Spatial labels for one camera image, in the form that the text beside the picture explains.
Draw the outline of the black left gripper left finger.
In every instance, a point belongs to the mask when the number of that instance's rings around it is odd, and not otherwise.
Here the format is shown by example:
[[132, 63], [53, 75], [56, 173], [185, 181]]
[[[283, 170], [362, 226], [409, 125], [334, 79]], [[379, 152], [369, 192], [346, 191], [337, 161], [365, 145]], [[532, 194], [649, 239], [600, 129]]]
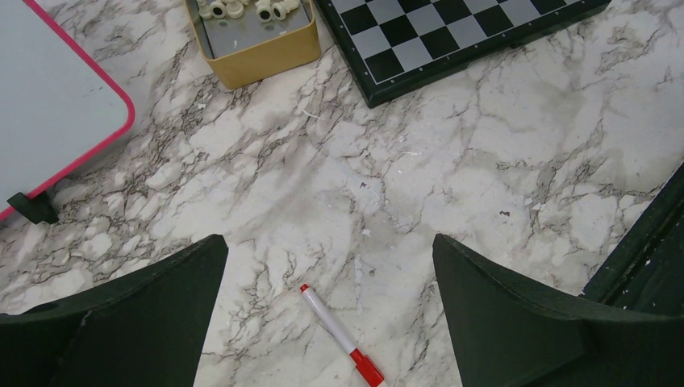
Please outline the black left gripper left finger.
[[1, 316], [4, 386], [191, 386], [228, 248], [209, 235], [145, 268]]

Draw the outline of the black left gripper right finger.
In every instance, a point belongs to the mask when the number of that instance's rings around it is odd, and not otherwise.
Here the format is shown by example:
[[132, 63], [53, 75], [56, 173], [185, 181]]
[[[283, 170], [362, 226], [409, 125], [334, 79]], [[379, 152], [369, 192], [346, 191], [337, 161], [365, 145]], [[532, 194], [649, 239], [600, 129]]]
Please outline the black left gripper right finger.
[[432, 259], [465, 386], [683, 383], [682, 317], [575, 297], [444, 234]]

